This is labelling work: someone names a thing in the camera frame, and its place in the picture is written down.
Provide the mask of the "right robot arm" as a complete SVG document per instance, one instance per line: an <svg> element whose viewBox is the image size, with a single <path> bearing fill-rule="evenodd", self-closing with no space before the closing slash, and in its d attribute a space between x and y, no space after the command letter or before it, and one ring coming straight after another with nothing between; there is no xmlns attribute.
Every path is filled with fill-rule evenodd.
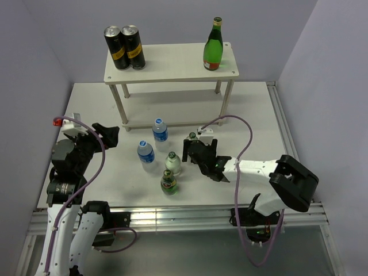
<svg viewBox="0 0 368 276"><path fill-rule="evenodd" d="M249 207L233 208L232 215L239 215L242 227L257 227L277 223L282 209L290 208L300 213L309 210L318 177L290 155L278 160L237 160L216 153L217 139L210 144L200 140L184 139L182 161L199 166L201 173L216 182L235 182L271 186L268 193L256 193Z"/></svg>

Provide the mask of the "green glass bottle tall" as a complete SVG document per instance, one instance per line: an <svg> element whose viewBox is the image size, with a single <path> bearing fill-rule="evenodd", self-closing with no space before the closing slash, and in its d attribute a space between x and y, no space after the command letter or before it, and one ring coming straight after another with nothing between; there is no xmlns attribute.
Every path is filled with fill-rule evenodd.
<svg viewBox="0 0 368 276"><path fill-rule="evenodd" d="M223 56L223 39L221 34L222 18L213 19L212 30L204 47L203 63L207 70L219 68Z"/></svg>

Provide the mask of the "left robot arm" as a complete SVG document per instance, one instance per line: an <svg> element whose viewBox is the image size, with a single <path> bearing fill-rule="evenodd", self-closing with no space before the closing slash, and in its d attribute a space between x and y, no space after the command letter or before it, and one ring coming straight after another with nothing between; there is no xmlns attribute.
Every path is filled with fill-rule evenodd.
<svg viewBox="0 0 368 276"><path fill-rule="evenodd" d="M47 231L36 275L82 275L87 254L100 229L110 227L112 215L106 201L82 205L91 184L84 173L95 153L118 144L119 127L99 123L87 126L75 118L53 119L66 136L52 148L52 169L47 186Z"/></svg>

